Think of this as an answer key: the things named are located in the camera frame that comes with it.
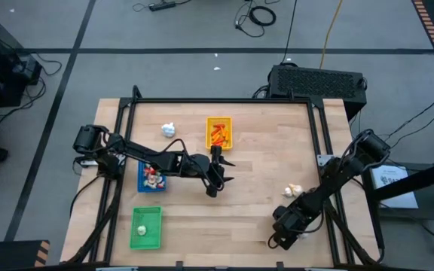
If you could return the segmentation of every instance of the blue tray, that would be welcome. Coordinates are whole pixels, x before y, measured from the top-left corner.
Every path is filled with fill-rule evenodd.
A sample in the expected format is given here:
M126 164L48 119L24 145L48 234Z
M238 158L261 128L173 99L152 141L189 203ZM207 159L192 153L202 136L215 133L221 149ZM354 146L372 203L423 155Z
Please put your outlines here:
M145 181L145 172L143 169L145 169L145 163L139 162L139 170L138 170L138 176L136 177L136 189L139 192L142 193L150 193L150 192L163 192L167 188L167 177L165 175L162 175L162 180L165 181L164 188L155 188L151 189L150 187L144 186L143 182Z

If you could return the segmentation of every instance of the wooden tabletop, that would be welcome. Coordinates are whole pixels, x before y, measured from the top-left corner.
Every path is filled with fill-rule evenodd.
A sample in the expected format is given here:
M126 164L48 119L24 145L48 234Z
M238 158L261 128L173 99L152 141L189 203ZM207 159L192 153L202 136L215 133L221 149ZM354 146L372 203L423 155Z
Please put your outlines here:
M101 99L95 124L113 129L118 99ZM325 100L325 112L335 154L351 142L349 125L341 100ZM128 110L124 116L126 123ZM316 125L320 132L319 115ZM272 212L292 200L281 193L289 183L308 190L319 184L310 134L307 108L296 104L154 104L136 106L131 140L154 150L165 148L172 139L161 135L164 123L174 122L176 138L185 141L188 152L208 154L205 149L205 121L208 116L231 116L234 147L223 154L236 167L225 167L235 177L216 198L205 194L200 180L168 178L163 193L137 193L137 162L127 161L111 265L175 266L332 266L326 226L288 251L270 249ZM321 149L324 150L322 136ZM181 150L175 144L170 150ZM82 172L79 188L96 174ZM69 222L61 260L68 260L95 226L102 181L78 198ZM347 223L362 247L377 259L379 253L363 191L353 182L342 189ZM163 228L158 250L130 250L130 225L136 206L162 206ZM316 219L308 229L319 222ZM336 228L340 258L345 262L341 234ZM107 232L101 235L98 259L103 258Z

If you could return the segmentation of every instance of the green tray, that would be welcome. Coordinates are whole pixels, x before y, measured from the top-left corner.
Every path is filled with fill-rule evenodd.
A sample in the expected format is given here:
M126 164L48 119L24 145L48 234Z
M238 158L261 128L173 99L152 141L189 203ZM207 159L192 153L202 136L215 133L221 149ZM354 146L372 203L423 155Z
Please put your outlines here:
M145 226L147 233L140 236L139 226ZM162 208L160 206L133 208L132 229L130 232L131 249L158 249L162 231Z

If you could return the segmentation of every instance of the yellow tray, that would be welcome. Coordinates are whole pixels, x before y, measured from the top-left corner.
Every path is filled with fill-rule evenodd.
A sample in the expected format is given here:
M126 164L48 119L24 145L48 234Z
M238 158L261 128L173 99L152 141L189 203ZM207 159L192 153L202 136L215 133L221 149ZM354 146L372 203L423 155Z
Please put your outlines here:
M222 147L222 150L232 149L232 117L208 117L205 127L205 148L210 149L212 145L212 132L215 130L214 125L225 124L225 129L229 131L229 140L227 147Z

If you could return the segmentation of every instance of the floor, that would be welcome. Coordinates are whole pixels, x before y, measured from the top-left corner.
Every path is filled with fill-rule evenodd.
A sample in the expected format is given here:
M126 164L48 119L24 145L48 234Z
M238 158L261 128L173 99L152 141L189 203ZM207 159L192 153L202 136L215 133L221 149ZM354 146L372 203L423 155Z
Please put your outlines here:
M137 2L0 1L0 23L24 47L63 64L59 73L44 77L47 93L34 107L0 124L0 146L10 151L0 164L0 241L49 239L50 264L59 262L78 186L72 143L79 126L93 122L99 99L129 96L134 84L144 97L250 97L283 57L293 5L270 5L276 23L263 37L250 38L234 28L242 0L194 0L153 13L133 11ZM287 58L319 66L337 5L338 0L298 1ZM260 30L251 23L243 27ZM368 104L353 134L359 127L391 132L434 101L434 44L412 1L344 1L328 48L324 69L361 72L368 79ZM44 66L49 72L57 68ZM434 108L399 135L433 117ZM434 122L403 139L392 158L434 163ZM385 264L434 269L434 240L418 225L381 223ZM434 230L434 222L428 225Z

